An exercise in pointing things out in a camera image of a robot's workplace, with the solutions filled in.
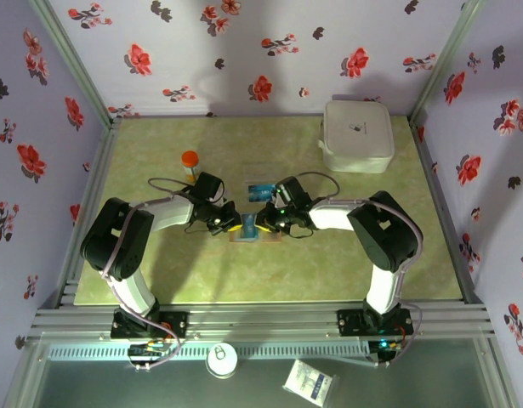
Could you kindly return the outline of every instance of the floral wallpaper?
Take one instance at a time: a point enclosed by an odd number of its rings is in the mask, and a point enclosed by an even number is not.
[[[28,2],[0,2],[0,406],[58,290],[102,129]]]
[[[523,0],[486,2],[418,125],[523,406]]]
[[[463,1],[49,3],[110,116],[214,117],[319,114],[331,99],[409,114]]]

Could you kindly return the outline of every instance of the small bottle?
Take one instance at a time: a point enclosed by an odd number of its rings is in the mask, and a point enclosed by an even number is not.
[[[195,183],[201,172],[199,165],[199,155],[193,150],[187,150],[182,155],[182,164],[184,165],[185,176],[187,181]]]

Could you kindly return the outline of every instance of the orange bottle cap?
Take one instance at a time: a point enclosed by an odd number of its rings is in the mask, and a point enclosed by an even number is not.
[[[182,155],[182,163],[186,167],[194,167],[197,164],[199,164],[199,156],[198,154],[193,150],[187,150]]]

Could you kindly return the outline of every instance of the green table surface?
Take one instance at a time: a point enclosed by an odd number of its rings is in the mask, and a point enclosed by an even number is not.
[[[255,174],[266,171],[262,177],[277,181],[303,171],[326,172],[341,185],[337,198],[366,198],[387,190],[423,231],[424,254],[406,275],[404,298],[460,298],[406,118],[391,118],[395,156],[382,174],[330,172],[317,147],[320,122],[320,116],[124,120],[101,205],[114,196],[137,202],[163,196],[146,180],[185,181],[180,157],[186,150],[196,150],[202,169],[225,181],[226,195],[241,213],[263,207],[247,202],[247,179]],[[300,181],[311,197],[334,189],[317,176]],[[187,235],[183,229],[152,233],[145,250],[140,268],[160,303],[361,300],[370,285],[372,264],[350,231],[320,230],[303,240],[248,244],[232,243],[227,234]],[[99,274],[85,263],[75,304],[115,303]]]

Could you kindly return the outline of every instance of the white storage box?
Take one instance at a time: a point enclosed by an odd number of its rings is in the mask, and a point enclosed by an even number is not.
[[[383,173],[395,153],[388,109],[379,102],[329,102],[319,146],[334,172]]]

